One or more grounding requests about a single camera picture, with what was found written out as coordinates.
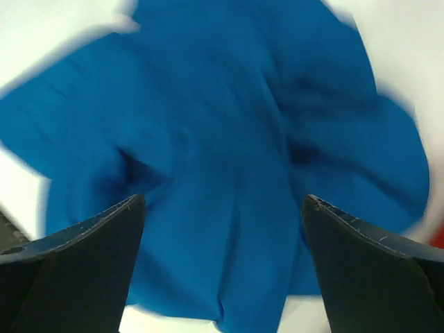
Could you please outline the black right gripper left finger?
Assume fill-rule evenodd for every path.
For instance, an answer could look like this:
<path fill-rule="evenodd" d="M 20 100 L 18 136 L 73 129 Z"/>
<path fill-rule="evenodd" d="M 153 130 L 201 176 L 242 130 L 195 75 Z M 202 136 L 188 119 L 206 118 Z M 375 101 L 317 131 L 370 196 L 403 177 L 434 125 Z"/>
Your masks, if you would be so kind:
<path fill-rule="evenodd" d="M 144 228 L 131 196 L 91 219 L 32 241 L 1 218 L 1 331 L 115 333 Z"/>

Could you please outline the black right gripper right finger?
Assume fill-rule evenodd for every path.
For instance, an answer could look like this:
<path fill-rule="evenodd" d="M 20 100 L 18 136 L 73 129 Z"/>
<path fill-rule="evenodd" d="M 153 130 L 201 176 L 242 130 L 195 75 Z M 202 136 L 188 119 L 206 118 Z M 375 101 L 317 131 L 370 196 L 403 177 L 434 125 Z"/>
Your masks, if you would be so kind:
<path fill-rule="evenodd" d="M 443 332 L 443 250 L 312 195 L 302 218 L 332 332 Z"/>

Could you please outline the blue skirt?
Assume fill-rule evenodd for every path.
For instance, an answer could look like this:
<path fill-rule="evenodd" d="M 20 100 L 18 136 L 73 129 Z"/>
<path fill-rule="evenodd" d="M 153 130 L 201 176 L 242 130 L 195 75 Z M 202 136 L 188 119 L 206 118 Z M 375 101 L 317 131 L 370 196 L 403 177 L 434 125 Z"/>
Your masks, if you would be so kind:
<path fill-rule="evenodd" d="M 324 3 L 140 1 L 134 20 L 1 100 L 3 145 L 51 181 L 47 232 L 144 195 L 130 303 L 275 332 L 319 292 L 306 195 L 396 233 L 422 218 L 416 123 Z"/>

